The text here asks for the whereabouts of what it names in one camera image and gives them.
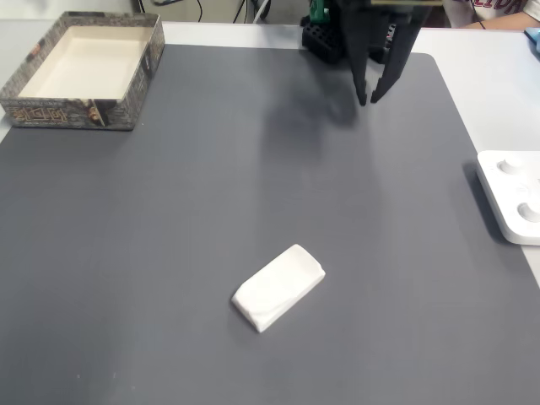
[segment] gray mat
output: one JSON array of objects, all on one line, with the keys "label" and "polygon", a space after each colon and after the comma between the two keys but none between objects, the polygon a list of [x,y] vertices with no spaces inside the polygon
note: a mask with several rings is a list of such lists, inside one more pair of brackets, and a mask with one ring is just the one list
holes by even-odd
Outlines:
[{"label": "gray mat", "polygon": [[[137,128],[0,144],[0,403],[538,405],[540,291],[435,66],[167,46]],[[236,288],[327,277],[259,335]]]}]

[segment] white table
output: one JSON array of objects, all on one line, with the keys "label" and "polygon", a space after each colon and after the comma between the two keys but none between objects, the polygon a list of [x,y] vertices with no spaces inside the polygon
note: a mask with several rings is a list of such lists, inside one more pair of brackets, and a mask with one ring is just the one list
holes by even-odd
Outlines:
[{"label": "white table", "polygon": [[[0,22],[0,84],[52,24]],[[164,22],[168,44],[298,49],[301,28]],[[540,60],[521,32],[423,29],[414,52],[430,54],[478,152],[540,150]],[[0,121],[0,140],[10,125]],[[540,247],[523,247],[540,283]]]}]

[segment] shirt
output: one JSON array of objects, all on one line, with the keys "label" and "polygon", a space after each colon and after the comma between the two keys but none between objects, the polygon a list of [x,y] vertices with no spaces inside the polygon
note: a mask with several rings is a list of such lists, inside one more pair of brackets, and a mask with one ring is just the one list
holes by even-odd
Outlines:
[{"label": "shirt", "polygon": [[[520,11],[540,21],[540,0],[472,0],[481,21],[495,19]],[[470,0],[443,0],[446,15],[452,27],[476,23]]]}]

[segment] cardboard box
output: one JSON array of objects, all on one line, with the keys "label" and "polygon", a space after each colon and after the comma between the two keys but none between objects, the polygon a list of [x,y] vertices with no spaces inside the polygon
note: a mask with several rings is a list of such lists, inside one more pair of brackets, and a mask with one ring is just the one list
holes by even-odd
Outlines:
[{"label": "cardboard box", "polygon": [[16,127],[132,130],[165,47],[146,13],[66,12],[0,90]]}]

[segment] white eraser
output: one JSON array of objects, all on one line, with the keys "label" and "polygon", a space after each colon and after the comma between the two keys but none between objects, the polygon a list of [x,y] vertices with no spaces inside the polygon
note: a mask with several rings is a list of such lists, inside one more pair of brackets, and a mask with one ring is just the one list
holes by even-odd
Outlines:
[{"label": "white eraser", "polygon": [[245,281],[232,301],[259,332],[264,332],[324,276],[319,262],[302,246],[294,245]]}]

